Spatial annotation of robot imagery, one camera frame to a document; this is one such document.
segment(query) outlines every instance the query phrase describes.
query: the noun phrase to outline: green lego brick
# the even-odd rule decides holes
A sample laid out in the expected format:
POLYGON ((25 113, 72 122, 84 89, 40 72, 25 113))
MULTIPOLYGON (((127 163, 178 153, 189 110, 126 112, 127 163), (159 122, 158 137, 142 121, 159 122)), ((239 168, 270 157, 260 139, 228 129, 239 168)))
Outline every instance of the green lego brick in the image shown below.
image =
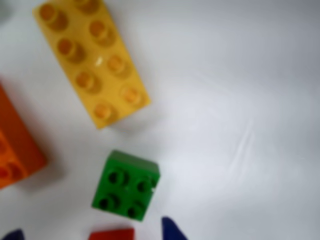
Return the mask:
POLYGON ((107 158, 92 207, 142 221, 159 178, 156 163, 115 150, 107 158))

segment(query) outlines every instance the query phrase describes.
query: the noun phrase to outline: white surface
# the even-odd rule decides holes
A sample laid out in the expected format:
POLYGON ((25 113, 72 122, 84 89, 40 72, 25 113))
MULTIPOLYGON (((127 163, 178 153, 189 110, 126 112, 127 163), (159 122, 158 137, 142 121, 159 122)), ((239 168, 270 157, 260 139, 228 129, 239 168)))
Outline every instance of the white surface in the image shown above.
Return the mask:
POLYGON ((320 1, 108 0, 153 104, 95 130, 31 11, 0 0, 0 74, 50 165, 0 192, 0 236, 160 240, 320 236, 320 1), (157 161, 143 223, 92 209, 107 155, 157 161))

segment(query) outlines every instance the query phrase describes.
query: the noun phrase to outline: toy block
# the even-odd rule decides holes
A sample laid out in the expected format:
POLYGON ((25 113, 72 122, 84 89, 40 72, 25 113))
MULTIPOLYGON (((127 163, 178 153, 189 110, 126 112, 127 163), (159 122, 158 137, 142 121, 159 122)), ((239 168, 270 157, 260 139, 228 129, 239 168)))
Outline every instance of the toy block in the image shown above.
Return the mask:
POLYGON ((27 178, 45 165, 44 155, 0 85, 0 189, 27 178))
POLYGON ((169 217, 162 218, 162 236, 163 240, 187 240, 176 223, 169 217))
POLYGON ((134 240, 133 228, 91 233, 89 240, 134 240))
POLYGON ((33 14, 98 129, 150 103, 102 0, 51 0, 33 14))
POLYGON ((25 240, 24 232, 21 229, 8 233, 2 240, 25 240))
POLYGON ((159 178, 156 163, 115 150, 106 161, 92 207, 142 221, 159 178))

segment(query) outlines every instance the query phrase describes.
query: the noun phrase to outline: yellow 2x4 brick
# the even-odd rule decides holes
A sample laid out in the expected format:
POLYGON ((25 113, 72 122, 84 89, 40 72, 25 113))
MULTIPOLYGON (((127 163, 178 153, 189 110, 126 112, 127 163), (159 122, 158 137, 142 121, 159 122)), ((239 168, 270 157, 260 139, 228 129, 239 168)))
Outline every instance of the yellow 2x4 brick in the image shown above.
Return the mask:
POLYGON ((51 0, 33 14, 97 128, 150 103, 102 0, 51 0))

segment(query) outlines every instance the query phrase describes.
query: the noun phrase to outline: red lego brick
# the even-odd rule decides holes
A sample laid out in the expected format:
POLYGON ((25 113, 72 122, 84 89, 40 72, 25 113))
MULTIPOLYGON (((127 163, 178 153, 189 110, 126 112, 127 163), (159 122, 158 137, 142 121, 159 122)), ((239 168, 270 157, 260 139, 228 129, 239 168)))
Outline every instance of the red lego brick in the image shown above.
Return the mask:
POLYGON ((91 233, 89 240, 134 240, 133 228, 91 233))

